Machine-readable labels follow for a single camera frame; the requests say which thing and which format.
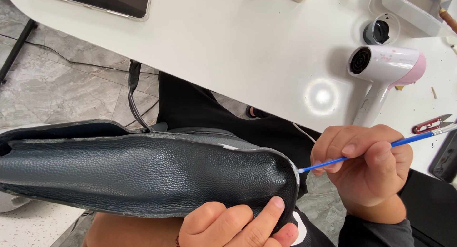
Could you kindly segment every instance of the gray marble floor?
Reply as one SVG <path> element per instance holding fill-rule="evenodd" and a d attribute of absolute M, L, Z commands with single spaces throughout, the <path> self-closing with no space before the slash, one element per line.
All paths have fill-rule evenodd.
<path fill-rule="evenodd" d="M 9 0 L 0 0 L 0 34 L 17 38 L 27 20 Z M 28 40 L 48 45 L 70 60 L 128 69 L 126 57 L 43 25 Z M 14 43 L 0 36 L 0 65 Z M 143 71 L 157 72 L 147 66 Z M 26 44 L 7 75 L 7 83 L 0 88 L 0 128 L 85 119 L 112 119 L 126 125 L 134 120 L 126 85 L 125 72 L 71 64 L 48 49 Z M 245 104 L 214 95 L 232 113 L 247 118 Z M 141 113 L 157 101 L 157 76 L 142 74 L 134 98 Z M 144 116 L 149 124 L 155 123 L 158 110 L 157 105 Z M 309 193 L 297 205 L 336 244 L 346 214 L 338 192 L 326 175 L 317 178 L 311 174 L 307 183 Z M 88 221 L 61 246 L 79 247 L 90 225 Z"/>

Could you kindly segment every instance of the dark gray leather bag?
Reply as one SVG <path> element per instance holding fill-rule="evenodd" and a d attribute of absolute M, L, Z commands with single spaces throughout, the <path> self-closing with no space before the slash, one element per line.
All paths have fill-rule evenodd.
<path fill-rule="evenodd" d="M 208 201 L 258 215 L 278 195 L 286 208 L 274 232 L 289 221 L 299 179 L 282 153 L 217 129 L 139 132 L 89 120 L 0 134 L 0 191 L 151 218 L 183 217 Z"/>

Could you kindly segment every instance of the paint brush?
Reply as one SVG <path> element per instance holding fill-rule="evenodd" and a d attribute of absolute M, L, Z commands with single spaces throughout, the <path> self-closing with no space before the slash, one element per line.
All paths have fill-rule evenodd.
<path fill-rule="evenodd" d="M 435 135 L 439 135 L 439 134 L 442 134 L 442 133 L 447 133 L 447 132 L 450 132 L 450 131 L 454 131 L 456 129 L 457 129 L 457 124 L 454 123 L 452 125 L 449 125 L 449 126 L 446 126 L 446 127 L 442 127 L 442 128 L 439 128 L 439 129 L 435 129 L 435 130 L 432 130 L 432 131 L 427 132 L 427 133 L 421 133 L 421 134 L 418 134 L 418 135 L 415 135 L 415 136 L 408 137 L 406 139 L 401 139 L 401 140 L 392 142 L 392 143 L 390 143 L 390 145 L 392 145 L 392 147 L 396 147 L 396 146 L 399 146 L 399 145 L 405 145 L 405 144 L 412 143 L 412 142 L 415 142 L 415 141 L 419 141 L 419 140 L 422 140 L 422 139 L 426 139 L 426 138 L 429 138 L 429 137 L 432 137 L 432 136 L 435 136 Z M 318 165 L 314 165 L 314 166 L 311 166 L 311 167 L 308 167 L 308 168 L 300 168 L 300 169 L 298 169 L 298 173 L 300 174 L 300 173 L 303 173 L 305 171 L 310 171 L 311 169 L 321 168 L 323 166 L 334 164 L 336 162 L 342 162 L 342 161 L 349 160 L 349 159 L 350 158 L 342 157 L 342 158 L 339 158 L 339 159 L 336 159 L 336 160 L 333 160 L 333 161 L 324 162 L 324 163 L 321 163 L 321 164 L 318 164 Z"/>

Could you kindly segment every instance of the pink and white hair dryer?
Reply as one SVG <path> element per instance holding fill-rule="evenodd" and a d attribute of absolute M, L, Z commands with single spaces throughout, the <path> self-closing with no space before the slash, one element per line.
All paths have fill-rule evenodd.
<path fill-rule="evenodd" d="M 353 123 L 371 127 L 394 86 L 412 84 L 424 75 L 426 57 L 409 48 L 364 45 L 351 55 L 347 69 L 349 74 L 373 83 Z"/>

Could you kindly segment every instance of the wrist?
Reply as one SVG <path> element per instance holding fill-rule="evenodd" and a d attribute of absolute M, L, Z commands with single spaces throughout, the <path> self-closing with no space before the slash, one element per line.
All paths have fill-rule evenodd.
<path fill-rule="evenodd" d="M 366 221 L 393 225 L 406 219 L 406 208 L 396 194 L 371 207 L 357 204 L 344 197 L 341 198 L 341 201 L 350 215 Z"/>

